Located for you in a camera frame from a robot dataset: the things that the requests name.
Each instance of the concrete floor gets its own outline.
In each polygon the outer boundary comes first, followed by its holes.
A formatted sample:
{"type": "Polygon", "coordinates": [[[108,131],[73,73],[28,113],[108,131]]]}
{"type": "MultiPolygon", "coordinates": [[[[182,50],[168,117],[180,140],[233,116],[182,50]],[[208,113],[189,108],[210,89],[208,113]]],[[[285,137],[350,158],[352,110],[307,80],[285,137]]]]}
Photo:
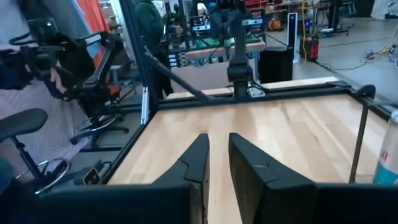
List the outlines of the concrete floor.
{"type": "MultiPolygon", "coordinates": [[[[381,57],[380,60],[369,62],[357,69],[346,69],[362,65],[361,59],[366,52],[380,50],[394,32],[398,20],[374,21],[348,18],[345,19],[345,24],[354,24],[354,27],[350,29],[349,36],[335,34],[333,37],[320,39],[320,52],[317,61],[326,67],[331,65],[334,71],[330,72],[312,62],[300,61],[294,65],[294,79],[335,76],[346,80],[355,87],[373,84],[376,86],[377,96],[380,99],[398,100],[398,70],[387,57],[381,57]]],[[[287,42],[286,32],[271,32],[269,34],[287,42]]],[[[398,37],[395,37],[392,43],[398,43],[398,37]]],[[[267,45],[278,46],[280,44],[269,39],[267,45]]]]}

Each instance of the person in green jacket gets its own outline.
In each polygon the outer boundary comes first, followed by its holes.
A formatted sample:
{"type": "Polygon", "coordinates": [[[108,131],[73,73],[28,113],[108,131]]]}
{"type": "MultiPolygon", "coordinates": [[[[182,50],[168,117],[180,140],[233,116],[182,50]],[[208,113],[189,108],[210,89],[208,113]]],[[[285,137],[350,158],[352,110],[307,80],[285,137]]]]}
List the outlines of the person in green jacket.
{"type": "MultiPolygon", "coordinates": [[[[144,44],[160,63],[169,67],[168,55],[163,54],[160,48],[160,40],[164,33],[164,20],[153,5],[152,0],[134,0],[134,11],[144,44]]],[[[173,29],[175,29],[177,35],[182,33],[181,27],[174,27],[173,29]]],[[[164,99],[163,91],[166,95],[174,92],[169,78],[154,68],[152,68],[152,73],[155,94],[158,99],[164,99]]]]}

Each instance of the plastic bottle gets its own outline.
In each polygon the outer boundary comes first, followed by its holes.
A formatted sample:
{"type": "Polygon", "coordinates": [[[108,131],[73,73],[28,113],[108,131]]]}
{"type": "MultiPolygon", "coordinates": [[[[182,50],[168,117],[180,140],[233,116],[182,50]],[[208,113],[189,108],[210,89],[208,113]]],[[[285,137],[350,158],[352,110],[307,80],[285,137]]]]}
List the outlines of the plastic bottle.
{"type": "Polygon", "coordinates": [[[391,113],[373,183],[398,184],[398,110],[391,113]]]}

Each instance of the metal frame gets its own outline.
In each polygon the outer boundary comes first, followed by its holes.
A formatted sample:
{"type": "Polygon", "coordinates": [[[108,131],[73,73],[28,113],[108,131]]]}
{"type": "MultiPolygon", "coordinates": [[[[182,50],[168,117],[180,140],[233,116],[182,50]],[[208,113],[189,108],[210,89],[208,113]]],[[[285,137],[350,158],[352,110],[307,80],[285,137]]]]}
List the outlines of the metal frame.
{"type": "MultiPolygon", "coordinates": [[[[131,0],[120,0],[121,5],[124,6],[123,13],[125,15],[130,15],[129,17],[125,16],[127,29],[129,29],[129,33],[134,34],[135,39],[132,39],[132,44],[135,46],[135,52],[143,52],[142,45],[139,45],[140,40],[137,38],[137,30],[136,30],[136,21],[134,16],[134,12],[132,12],[132,1],[131,0]]],[[[144,61],[144,57],[140,57],[137,62],[141,66],[147,66],[144,61]]],[[[362,118],[359,125],[359,133],[356,143],[356,149],[353,159],[353,166],[351,169],[351,177],[350,182],[354,182],[354,177],[356,174],[356,167],[358,165],[358,158],[361,150],[362,139],[364,128],[366,125],[366,118],[368,115],[368,110],[373,111],[378,116],[380,116],[384,120],[388,120],[391,113],[381,107],[380,105],[375,104],[374,97],[376,94],[376,88],[372,85],[366,85],[362,88],[356,90],[350,84],[344,81],[336,81],[336,82],[327,82],[324,84],[316,84],[316,85],[305,85],[305,86],[294,86],[294,87],[285,87],[285,88],[273,88],[270,89],[266,96],[256,97],[256,98],[234,98],[234,93],[226,93],[220,95],[209,96],[208,99],[199,99],[195,97],[190,98],[179,98],[172,100],[158,100],[153,94],[152,88],[152,79],[149,76],[148,67],[141,67],[140,71],[142,71],[144,75],[147,77],[147,83],[149,84],[149,111],[148,119],[146,123],[143,123],[140,128],[133,135],[131,140],[121,149],[121,153],[113,162],[111,167],[107,170],[107,172],[103,176],[102,184],[105,184],[109,181],[112,175],[116,172],[119,165],[122,163],[124,158],[127,156],[129,151],[132,149],[135,142],[139,139],[140,135],[144,132],[147,125],[150,123],[151,119],[156,115],[156,112],[159,110],[177,110],[183,108],[195,108],[195,107],[203,107],[203,106],[219,106],[219,105],[235,105],[238,103],[253,103],[253,102],[267,102],[267,101],[275,101],[275,100],[288,100],[288,99],[296,99],[296,98],[307,98],[307,97],[317,97],[317,96],[329,96],[329,95],[348,95],[354,98],[358,103],[364,105],[364,109],[362,112],[362,118]]]]}

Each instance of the green jacket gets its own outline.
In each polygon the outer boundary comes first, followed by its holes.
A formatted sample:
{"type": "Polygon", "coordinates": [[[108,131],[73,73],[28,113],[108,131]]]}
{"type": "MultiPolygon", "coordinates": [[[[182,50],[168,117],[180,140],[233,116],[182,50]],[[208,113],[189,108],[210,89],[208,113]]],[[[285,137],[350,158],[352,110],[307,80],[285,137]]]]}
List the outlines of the green jacket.
{"type": "Polygon", "coordinates": [[[164,22],[151,0],[135,0],[135,13],[139,23],[140,36],[152,54],[160,53],[160,40],[163,36],[164,22]]]}

